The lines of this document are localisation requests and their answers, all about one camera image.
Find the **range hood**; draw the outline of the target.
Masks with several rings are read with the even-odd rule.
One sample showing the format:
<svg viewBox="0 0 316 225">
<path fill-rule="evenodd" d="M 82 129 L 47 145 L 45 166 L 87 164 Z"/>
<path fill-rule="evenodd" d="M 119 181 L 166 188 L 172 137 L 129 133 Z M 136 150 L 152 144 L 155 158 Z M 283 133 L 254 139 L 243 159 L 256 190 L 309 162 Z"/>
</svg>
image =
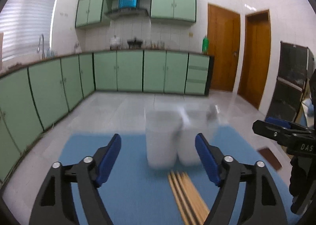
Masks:
<svg viewBox="0 0 316 225">
<path fill-rule="evenodd" d="M 105 0 L 105 4 L 103 15 L 109 20 L 128 16 L 149 16 L 148 8 L 141 4 L 141 0 Z"/>
</svg>

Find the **plain bamboo chopstick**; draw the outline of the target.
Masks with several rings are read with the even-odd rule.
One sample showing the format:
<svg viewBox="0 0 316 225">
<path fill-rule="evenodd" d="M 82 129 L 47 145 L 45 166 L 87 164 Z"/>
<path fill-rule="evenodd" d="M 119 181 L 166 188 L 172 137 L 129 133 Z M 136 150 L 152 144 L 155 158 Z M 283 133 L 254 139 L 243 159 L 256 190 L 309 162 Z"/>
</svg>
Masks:
<svg viewBox="0 0 316 225">
<path fill-rule="evenodd" d="M 199 224 L 204 224 L 206 218 L 209 215 L 209 208 L 202 199 L 200 193 L 192 183 L 187 173 L 180 173 L 181 182 L 184 186 L 184 191 L 189 199 L 189 203 L 192 206 L 194 214 L 198 218 Z"/>
</svg>

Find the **blue cloth pile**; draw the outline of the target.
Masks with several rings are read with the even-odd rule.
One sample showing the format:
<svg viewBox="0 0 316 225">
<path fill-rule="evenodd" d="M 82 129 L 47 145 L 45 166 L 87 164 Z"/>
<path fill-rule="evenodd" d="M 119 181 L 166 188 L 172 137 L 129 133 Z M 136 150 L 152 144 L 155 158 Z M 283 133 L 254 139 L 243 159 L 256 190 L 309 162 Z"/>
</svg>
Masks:
<svg viewBox="0 0 316 225">
<path fill-rule="evenodd" d="M 310 98 L 305 98 L 302 102 L 304 114 L 307 118 L 312 118 L 314 116 L 314 106 Z"/>
</svg>

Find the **black wok on stove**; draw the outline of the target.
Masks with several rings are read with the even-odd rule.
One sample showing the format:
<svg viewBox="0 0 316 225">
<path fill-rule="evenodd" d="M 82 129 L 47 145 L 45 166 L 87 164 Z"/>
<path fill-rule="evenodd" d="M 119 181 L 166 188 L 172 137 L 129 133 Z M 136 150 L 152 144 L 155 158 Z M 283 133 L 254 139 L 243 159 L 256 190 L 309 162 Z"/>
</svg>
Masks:
<svg viewBox="0 0 316 225">
<path fill-rule="evenodd" d="M 128 44 L 129 49 L 142 49 L 143 40 L 138 39 L 138 38 L 133 38 L 133 39 L 127 40 L 127 44 Z"/>
</svg>

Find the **black oven cabinet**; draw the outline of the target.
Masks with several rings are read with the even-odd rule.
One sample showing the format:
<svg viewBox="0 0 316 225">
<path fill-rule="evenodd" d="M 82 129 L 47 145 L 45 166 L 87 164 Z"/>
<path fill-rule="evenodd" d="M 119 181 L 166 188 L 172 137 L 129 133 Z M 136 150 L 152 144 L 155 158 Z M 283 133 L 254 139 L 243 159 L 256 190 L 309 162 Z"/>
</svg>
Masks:
<svg viewBox="0 0 316 225">
<path fill-rule="evenodd" d="M 276 86 L 267 116 L 295 121 L 314 70 L 315 56 L 308 47 L 281 42 Z"/>
</svg>

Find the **left wooden door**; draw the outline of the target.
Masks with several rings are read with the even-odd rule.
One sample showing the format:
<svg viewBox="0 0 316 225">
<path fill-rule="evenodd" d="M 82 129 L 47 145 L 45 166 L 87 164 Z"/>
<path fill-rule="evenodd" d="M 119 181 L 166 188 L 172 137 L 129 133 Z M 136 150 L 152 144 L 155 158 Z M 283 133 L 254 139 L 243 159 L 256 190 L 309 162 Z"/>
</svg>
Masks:
<svg viewBox="0 0 316 225">
<path fill-rule="evenodd" d="M 214 58 L 211 89 L 232 92 L 241 40 L 241 16 L 208 4 L 208 55 Z"/>
</svg>

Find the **wooden door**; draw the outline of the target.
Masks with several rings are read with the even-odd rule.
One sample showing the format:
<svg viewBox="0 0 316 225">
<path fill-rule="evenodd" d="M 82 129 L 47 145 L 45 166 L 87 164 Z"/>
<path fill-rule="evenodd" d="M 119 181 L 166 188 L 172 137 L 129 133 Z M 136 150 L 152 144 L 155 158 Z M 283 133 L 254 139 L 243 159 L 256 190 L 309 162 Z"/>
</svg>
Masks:
<svg viewBox="0 0 316 225">
<path fill-rule="evenodd" d="M 271 56 L 271 22 L 268 10 L 245 16 L 245 44 L 238 94 L 259 108 Z"/>
<path fill-rule="evenodd" d="M 214 58 L 211 89 L 232 92 L 241 40 L 241 16 L 208 4 L 208 55 Z"/>
</svg>

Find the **window blinds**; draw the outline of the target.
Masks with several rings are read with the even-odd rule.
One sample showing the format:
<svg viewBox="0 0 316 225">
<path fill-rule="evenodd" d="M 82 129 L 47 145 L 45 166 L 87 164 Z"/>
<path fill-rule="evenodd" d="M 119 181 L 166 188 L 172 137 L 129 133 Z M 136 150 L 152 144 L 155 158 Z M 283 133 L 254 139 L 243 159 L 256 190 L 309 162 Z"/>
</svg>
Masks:
<svg viewBox="0 0 316 225">
<path fill-rule="evenodd" d="M 8 0 L 1 11 L 2 60 L 38 54 L 40 34 L 44 50 L 51 48 L 57 0 Z"/>
</svg>

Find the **green lower kitchen cabinets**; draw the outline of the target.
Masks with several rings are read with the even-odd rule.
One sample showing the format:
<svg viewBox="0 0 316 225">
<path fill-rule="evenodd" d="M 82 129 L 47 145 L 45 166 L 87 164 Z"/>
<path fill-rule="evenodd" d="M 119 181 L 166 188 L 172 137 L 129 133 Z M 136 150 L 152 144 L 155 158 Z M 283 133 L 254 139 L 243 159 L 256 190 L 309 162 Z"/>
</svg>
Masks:
<svg viewBox="0 0 316 225">
<path fill-rule="evenodd" d="M 55 57 L 1 76 L 1 181 L 45 130 L 95 91 L 206 96 L 214 59 L 173 51 Z"/>
</svg>

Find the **brown stool seat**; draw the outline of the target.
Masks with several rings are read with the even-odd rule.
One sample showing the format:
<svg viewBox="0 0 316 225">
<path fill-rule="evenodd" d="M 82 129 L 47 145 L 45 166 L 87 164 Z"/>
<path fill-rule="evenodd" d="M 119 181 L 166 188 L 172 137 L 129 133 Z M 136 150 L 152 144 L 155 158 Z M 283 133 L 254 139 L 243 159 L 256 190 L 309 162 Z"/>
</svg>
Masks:
<svg viewBox="0 0 316 225">
<path fill-rule="evenodd" d="M 282 168 L 281 163 L 268 147 L 258 149 L 257 152 L 263 156 L 276 171 Z"/>
</svg>

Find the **white cooking pot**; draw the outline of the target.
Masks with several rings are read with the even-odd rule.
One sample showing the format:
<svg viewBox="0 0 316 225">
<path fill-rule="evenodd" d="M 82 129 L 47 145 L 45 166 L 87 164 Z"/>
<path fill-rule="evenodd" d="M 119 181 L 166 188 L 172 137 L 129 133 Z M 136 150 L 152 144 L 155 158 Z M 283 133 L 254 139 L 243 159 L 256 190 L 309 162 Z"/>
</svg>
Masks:
<svg viewBox="0 0 316 225">
<path fill-rule="evenodd" d="M 110 39 L 110 49 L 111 50 L 120 50 L 123 46 L 122 39 L 114 35 Z"/>
</svg>

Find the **blue table mat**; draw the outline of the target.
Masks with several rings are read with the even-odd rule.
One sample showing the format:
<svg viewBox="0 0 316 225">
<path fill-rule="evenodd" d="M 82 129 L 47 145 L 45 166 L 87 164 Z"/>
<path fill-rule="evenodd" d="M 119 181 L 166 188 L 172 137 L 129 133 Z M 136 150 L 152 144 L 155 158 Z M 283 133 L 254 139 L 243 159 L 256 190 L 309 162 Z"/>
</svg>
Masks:
<svg viewBox="0 0 316 225">
<path fill-rule="evenodd" d="M 169 170 L 151 169 L 147 161 L 145 135 L 121 134 L 122 147 L 105 184 L 98 188 L 103 204 L 114 224 L 183 224 L 167 174 Z M 73 134 L 59 157 L 62 165 L 77 164 L 109 143 L 113 134 Z M 255 164 L 263 157 L 231 126 L 218 127 L 211 141 L 225 155 L 238 162 Z M 299 215 L 291 212 L 292 195 L 288 186 L 267 163 L 287 214 L 288 224 L 296 224 Z M 209 179 L 202 165 L 185 167 L 179 162 L 176 171 L 187 172 L 202 199 L 211 209 L 219 188 Z M 88 224 L 76 184 L 71 184 L 80 224 Z M 239 185 L 236 204 L 229 224 L 236 224 L 241 212 L 245 183 Z"/>
</svg>

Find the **white twin utensil holder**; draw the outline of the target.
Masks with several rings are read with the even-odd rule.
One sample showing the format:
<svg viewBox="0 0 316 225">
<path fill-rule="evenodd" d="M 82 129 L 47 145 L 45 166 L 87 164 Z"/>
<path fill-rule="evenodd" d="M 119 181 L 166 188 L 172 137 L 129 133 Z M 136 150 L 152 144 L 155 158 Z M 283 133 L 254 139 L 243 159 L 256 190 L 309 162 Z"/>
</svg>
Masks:
<svg viewBox="0 0 316 225">
<path fill-rule="evenodd" d="M 146 153 L 148 165 L 153 169 L 172 168 L 176 161 L 185 167 L 201 164 L 195 141 L 202 133 L 211 139 L 218 126 L 217 119 L 208 121 L 210 105 L 162 105 L 145 111 Z"/>
</svg>

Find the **green bottle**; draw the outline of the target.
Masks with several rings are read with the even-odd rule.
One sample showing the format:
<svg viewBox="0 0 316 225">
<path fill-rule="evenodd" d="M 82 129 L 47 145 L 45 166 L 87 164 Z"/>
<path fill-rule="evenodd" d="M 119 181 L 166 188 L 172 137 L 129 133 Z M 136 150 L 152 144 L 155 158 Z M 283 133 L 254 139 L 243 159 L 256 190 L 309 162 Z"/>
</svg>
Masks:
<svg viewBox="0 0 316 225">
<path fill-rule="evenodd" d="M 202 40 L 202 52 L 206 54 L 208 52 L 209 39 L 205 36 Z"/>
</svg>

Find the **right wooden door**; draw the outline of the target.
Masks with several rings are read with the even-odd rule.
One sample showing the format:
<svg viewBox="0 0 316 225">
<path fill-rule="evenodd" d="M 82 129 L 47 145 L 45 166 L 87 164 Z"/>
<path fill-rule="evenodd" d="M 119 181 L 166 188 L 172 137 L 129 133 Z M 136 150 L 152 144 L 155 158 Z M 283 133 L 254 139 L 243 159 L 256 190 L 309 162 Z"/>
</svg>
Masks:
<svg viewBox="0 0 316 225">
<path fill-rule="evenodd" d="M 245 16 L 245 44 L 238 94 L 259 108 L 271 56 L 271 22 L 268 10 Z"/>
</svg>

